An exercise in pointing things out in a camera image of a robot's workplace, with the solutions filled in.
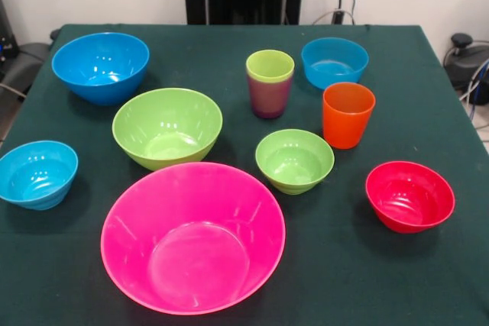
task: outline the light green bowl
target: light green bowl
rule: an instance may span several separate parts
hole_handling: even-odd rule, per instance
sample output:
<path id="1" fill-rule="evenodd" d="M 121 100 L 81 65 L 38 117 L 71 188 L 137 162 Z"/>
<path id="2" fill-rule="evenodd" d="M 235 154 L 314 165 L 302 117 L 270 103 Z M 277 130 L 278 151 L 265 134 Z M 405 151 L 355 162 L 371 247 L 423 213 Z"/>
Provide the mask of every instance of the light green bowl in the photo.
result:
<path id="1" fill-rule="evenodd" d="M 312 189 L 335 164 L 328 143 L 316 134 L 297 129 L 267 135 L 258 144 L 255 158 L 270 183 L 289 195 Z"/>
<path id="2" fill-rule="evenodd" d="M 119 109 L 112 122 L 117 144 L 152 171 L 202 160 L 221 128 L 219 106 L 202 93 L 181 88 L 138 95 Z"/>

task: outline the light blue bowl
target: light blue bowl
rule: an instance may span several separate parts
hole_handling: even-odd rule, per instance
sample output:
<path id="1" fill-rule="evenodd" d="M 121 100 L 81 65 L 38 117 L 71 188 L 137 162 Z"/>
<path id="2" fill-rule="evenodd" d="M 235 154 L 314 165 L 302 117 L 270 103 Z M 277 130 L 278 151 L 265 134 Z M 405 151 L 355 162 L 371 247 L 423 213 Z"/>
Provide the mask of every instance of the light blue bowl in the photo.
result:
<path id="1" fill-rule="evenodd" d="M 129 34 L 89 34 L 61 47 L 52 67 L 80 97 L 96 105 L 128 100 L 143 81 L 150 51 Z"/>
<path id="2" fill-rule="evenodd" d="M 52 208 L 63 201 L 77 169 L 78 156 L 66 144 L 21 145 L 0 159 L 0 199 L 28 209 Z"/>
<path id="3" fill-rule="evenodd" d="M 309 42 L 302 58 L 307 79 L 320 89 L 337 82 L 358 82 L 369 61 L 362 46 L 335 37 Z"/>

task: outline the plastic bowl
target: plastic bowl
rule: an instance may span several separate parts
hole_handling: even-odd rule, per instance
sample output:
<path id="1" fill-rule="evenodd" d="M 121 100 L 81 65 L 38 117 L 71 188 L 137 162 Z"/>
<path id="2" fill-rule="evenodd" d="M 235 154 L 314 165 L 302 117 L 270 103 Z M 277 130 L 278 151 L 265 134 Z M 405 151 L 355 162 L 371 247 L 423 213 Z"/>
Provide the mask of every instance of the plastic bowl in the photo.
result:
<path id="1" fill-rule="evenodd" d="M 61 47 L 52 67 L 76 95 L 96 105 L 129 99 L 146 73 L 150 51 L 129 34 L 89 34 Z"/>
<path id="2" fill-rule="evenodd" d="M 0 159 L 0 198 L 34 210 L 58 205 L 78 169 L 75 151 L 58 141 L 21 145 Z"/>
<path id="3" fill-rule="evenodd" d="M 320 89 L 337 82 L 358 82 L 369 61 L 362 46 L 335 37 L 309 42 L 302 58 L 307 79 Z"/>
<path id="4" fill-rule="evenodd" d="M 321 137 L 288 129 L 267 135 L 257 146 L 260 171 L 283 193 L 298 195 L 321 182 L 331 171 L 335 155 Z"/>
<path id="5" fill-rule="evenodd" d="M 201 315 L 239 303 L 271 276 L 285 223 L 249 174 L 184 163 L 145 176 L 112 206 L 102 260 L 129 298 L 155 311 Z"/>
<path id="6" fill-rule="evenodd" d="M 433 228 L 446 221 L 455 208 L 450 185 L 418 163 L 381 164 L 370 172 L 365 187 L 379 219 L 399 233 Z"/>
<path id="7" fill-rule="evenodd" d="M 133 160 L 155 171 L 202 160 L 222 128 L 219 106 L 190 89 L 155 89 L 134 97 L 114 117 L 115 141 Z"/>

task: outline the dark green tablecloth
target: dark green tablecloth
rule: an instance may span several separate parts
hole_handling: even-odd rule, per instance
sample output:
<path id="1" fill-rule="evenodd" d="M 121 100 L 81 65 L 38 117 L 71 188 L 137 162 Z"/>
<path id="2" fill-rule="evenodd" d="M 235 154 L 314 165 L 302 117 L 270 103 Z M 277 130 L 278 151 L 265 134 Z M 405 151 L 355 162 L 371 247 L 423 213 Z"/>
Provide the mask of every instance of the dark green tablecloth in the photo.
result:
<path id="1" fill-rule="evenodd" d="M 363 79 L 377 106 L 361 144 L 335 151 L 336 165 L 312 191 L 273 191 L 285 215 L 283 259 L 265 286 L 213 315 L 150 311 L 119 292 L 105 273 L 99 235 L 117 197 L 148 173 L 112 139 L 118 107 L 77 98 L 46 63 L 1 153 L 54 139 L 79 154 L 66 200 L 35 212 L 0 204 L 1 326 L 156 325 L 477 325 L 489 323 L 489 158 L 419 27 L 194 27 L 70 25 L 55 51 L 75 37 L 121 31 L 144 40 L 151 61 L 139 92 L 182 86 L 213 98 L 224 127 L 206 160 L 264 180 L 254 148 L 271 131 L 321 131 L 321 92 L 303 75 L 300 51 L 317 37 L 363 45 Z M 247 55 L 288 52 L 296 75 L 285 114 L 256 118 L 245 82 Z M 444 225 L 415 235 L 387 230 L 364 193 L 370 169 L 413 160 L 440 172 L 457 206 Z"/>

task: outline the magenta bowl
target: magenta bowl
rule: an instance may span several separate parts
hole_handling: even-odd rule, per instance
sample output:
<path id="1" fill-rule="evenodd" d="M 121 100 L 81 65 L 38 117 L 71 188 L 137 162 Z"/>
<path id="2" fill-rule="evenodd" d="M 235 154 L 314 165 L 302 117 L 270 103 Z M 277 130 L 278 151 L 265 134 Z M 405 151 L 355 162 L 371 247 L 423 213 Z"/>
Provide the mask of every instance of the magenta bowl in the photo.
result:
<path id="1" fill-rule="evenodd" d="M 137 181 L 102 228 L 102 260 L 135 302 L 172 315 L 239 303 L 282 257 L 277 200 L 249 174 L 218 163 L 183 163 Z"/>
<path id="2" fill-rule="evenodd" d="M 399 233 L 417 233 L 436 227 L 455 209 L 455 196 L 449 183 L 418 163 L 383 163 L 370 172 L 365 189 L 379 219 Z"/>

